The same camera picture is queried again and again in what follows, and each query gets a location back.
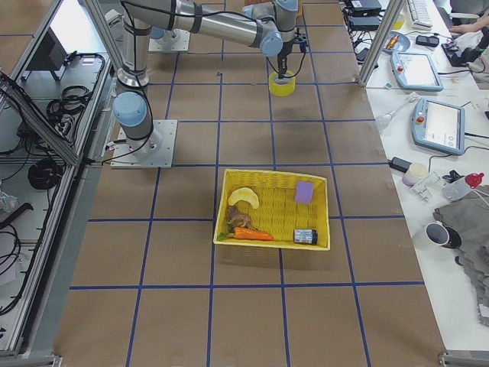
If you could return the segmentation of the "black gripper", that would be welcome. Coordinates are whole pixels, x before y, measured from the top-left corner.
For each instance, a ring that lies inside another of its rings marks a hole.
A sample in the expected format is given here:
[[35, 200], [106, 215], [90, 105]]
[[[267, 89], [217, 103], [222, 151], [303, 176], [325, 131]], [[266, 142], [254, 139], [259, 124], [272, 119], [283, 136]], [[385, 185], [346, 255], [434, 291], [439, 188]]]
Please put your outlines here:
[[287, 79], [287, 58], [292, 53], [293, 50], [293, 42], [287, 41], [283, 43], [282, 49], [277, 55], [277, 78], [279, 80]]

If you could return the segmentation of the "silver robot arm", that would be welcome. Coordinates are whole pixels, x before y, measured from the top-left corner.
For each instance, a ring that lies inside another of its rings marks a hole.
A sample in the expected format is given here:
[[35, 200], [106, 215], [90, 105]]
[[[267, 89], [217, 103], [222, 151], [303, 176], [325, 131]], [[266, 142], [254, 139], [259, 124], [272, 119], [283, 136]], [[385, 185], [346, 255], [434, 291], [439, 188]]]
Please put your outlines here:
[[112, 115], [121, 128], [122, 146], [111, 165], [120, 168], [170, 167], [177, 122], [156, 120], [146, 95], [147, 56], [151, 32], [180, 29], [257, 48], [277, 68], [268, 81], [275, 96], [295, 90], [296, 74], [287, 67], [293, 46], [306, 49], [307, 38], [296, 29], [296, 1], [247, 5], [240, 12], [217, 11], [191, 1], [123, 1], [122, 65], [117, 69]]

